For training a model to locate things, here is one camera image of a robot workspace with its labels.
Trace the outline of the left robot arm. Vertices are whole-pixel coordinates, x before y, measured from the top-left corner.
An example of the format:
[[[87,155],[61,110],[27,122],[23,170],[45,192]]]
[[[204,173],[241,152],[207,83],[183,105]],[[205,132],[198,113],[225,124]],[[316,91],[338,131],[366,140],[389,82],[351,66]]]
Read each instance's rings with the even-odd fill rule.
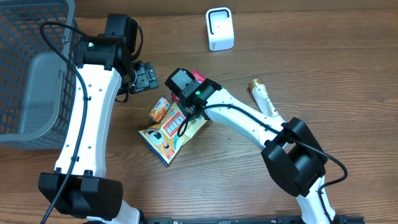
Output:
[[[142,211],[123,199],[123,185],[106,178],[106,141],[113,105],[159,86],[150,62],[139,60],[143,31],[125,14],[110,14],[102,34],[82,34],[66,59],[76,75],[73,109],[64,146],[38,188],[49,210],[88,223],[144,223]]]

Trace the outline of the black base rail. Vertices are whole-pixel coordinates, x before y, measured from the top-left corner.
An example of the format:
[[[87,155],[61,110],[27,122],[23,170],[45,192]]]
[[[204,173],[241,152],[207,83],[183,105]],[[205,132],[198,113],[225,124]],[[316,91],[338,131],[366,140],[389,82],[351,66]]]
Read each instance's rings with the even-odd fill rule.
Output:
[[[145,224],[304,224],[301,216],[279,216],[276,218],[239,218],[239,219],[173,219],[170,217],[146,218]]]

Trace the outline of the white barcode scanner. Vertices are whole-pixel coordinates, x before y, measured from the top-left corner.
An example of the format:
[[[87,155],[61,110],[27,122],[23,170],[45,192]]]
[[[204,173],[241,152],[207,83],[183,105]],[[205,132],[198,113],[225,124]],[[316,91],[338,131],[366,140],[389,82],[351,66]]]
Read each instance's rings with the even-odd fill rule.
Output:
[[[232,12],[227,7],[209,9],[205,14],[210,51],[228,50],[234,47]]]

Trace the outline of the red purple snack packet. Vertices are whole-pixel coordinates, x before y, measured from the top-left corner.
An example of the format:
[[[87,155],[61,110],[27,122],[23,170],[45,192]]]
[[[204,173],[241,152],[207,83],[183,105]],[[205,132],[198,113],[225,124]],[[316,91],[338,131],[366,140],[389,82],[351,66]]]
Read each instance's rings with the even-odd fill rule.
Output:
[[[193,76],[195,77],[195,79],[197,80],[198,83],[202,83],[205,81],[206,77],[203,76],[199,71],[197,70],[192,70],[191,73],[193,74]],[[179,102],[180,99],[179,97],[173,92],[170,92],[171,98],[174,102]]]

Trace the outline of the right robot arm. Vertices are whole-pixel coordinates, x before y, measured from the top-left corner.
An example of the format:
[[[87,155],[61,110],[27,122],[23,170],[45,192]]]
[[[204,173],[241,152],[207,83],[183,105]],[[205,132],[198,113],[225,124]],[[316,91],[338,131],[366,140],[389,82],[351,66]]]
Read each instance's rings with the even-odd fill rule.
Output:
[[[203,116],[223,124],[252,142],[273,181],[295,197],[304,223],[335,223],[336,213],[325,193],[329,160],[308,126],[264,115],[237,100],[217,82],[198,82],[184,68],[176,69],[165,85],[179,98],[188,120]]]

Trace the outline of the small orange candy pack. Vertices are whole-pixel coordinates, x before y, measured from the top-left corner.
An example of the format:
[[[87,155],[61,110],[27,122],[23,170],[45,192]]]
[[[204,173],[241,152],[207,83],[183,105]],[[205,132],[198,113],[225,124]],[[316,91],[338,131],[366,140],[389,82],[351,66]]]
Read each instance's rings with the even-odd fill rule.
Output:
[[[153,121],[159,122],[164,117],[169,108],[170,103],[165,98],[161,97],[159,101],[155,104],[155,106],[151,109],[149,116]]]

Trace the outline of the grey plastic mesh basket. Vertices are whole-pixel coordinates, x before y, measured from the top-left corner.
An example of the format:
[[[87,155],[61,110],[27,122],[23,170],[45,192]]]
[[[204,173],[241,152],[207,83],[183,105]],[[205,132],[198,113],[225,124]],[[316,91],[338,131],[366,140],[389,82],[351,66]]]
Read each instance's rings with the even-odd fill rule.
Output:
[[[76,76],[42,38],[43,22],[75,26],[72,0],[1,1],[1,144],[60,149]]]

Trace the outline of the white orange snack bag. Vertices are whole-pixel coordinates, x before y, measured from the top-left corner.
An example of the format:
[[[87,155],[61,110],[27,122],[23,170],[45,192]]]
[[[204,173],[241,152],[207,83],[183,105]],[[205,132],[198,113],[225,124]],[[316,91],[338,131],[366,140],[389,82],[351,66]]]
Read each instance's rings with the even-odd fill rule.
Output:
[[[183,136],[178,137],[178,129],[184,120],[185,116],[178,104],[174,102],[160,123],[139,131],[149,148],[166,166],[170,165],[180,148],[191,140],[206,123],[206,119],[199,116],[189,121]]]

